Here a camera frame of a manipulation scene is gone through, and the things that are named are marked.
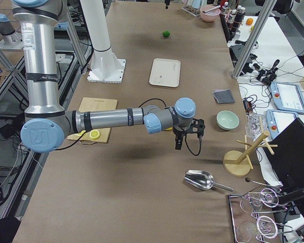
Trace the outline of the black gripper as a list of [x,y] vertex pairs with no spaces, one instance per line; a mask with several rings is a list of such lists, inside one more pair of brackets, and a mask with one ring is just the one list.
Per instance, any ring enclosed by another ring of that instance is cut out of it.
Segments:
[[190,132],[190,130],[184,130],[181,127],[173,127],[173,133],[175,134],[175,149],[181,149],[184,137]]
[[168,9],[168,5],[170,4],[170,0],[165,0],[165,4],[166,4],[165,8]]

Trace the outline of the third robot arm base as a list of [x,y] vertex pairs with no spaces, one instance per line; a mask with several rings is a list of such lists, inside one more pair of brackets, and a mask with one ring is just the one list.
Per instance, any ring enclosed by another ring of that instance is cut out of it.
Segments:
[[0,13],[0,49],[5,51],[20,51],[23,49],[22,37],[5,14]]

